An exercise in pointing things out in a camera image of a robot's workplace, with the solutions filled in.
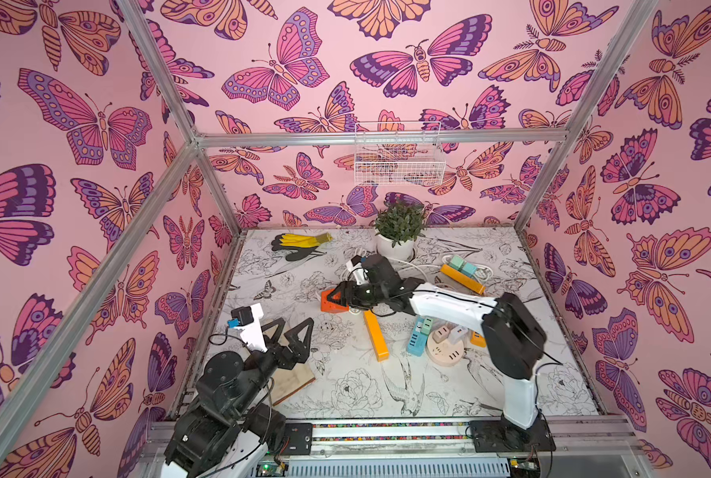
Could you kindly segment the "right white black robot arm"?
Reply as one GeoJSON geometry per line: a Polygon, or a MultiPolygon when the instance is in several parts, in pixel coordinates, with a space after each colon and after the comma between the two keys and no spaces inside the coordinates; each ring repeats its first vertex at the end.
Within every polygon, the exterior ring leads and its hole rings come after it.
{"type": "Polygon", "coordinates": [[[355,257],[348,276],[327,300],[348,309],[388,306],[395,313],[438,319],[481,334],[493,366],[504,376],[503,418],[523,430],[540,416],[536,368],[547,356],[547,335],[520,298],[467,295],[427,280],[403,278],[379,255],[355,257]]]}

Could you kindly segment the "green USB charger plug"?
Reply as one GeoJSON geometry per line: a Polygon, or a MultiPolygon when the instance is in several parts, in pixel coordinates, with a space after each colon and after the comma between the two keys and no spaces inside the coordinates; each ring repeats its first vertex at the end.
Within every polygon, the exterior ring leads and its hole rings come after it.
{"type": "Polygon", "coordinates": [[[424,335],[429,335],[432,331],[432,325],[433,325],[433,318],[431,317],[423,317],[422,322],[421,322],[421,332],[424,335]]]}

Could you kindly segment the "blue power strip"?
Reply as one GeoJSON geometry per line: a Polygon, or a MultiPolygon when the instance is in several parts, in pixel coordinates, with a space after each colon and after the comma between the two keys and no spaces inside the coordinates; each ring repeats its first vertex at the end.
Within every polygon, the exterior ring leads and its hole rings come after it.
{"type": "Polygon", "coordinates": [[[411,356],[421,357],[426,348],[427,340],[430,336],[424,335],[420,328],[422,318],[424,316],[416,316],[413,329],[411,331],[409,341],[407,342],[407,353],[411,356]]]}

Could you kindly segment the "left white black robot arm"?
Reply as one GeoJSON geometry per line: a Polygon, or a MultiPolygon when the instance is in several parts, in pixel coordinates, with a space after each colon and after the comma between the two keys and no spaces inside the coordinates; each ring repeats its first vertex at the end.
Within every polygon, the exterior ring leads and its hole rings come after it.
{"type": "Polygon", "coordinates": [[[235,471],[266,451],[277,454],[288,443],[286,418],[273,408],[277,370],[293,370],[310,356],[315,322],[303,320],[290,330],[276,319],[261,328],[264,350],[247,357],[221,352],[205,365],[196,397],[178,418],[164,451],[164,463],[188,477],[212,477],[235,471]]]}

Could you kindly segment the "orange cube socket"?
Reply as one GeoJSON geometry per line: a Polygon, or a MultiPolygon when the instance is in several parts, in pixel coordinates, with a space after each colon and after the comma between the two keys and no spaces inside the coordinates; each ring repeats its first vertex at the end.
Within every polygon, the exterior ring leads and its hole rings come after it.
{"type": "Polygon", "coordinates": [[[350,307],[344,304],[341,292],[329,289],[321,292],[320,309],[323,313],[341,314],[349,312],[350,307]]]}

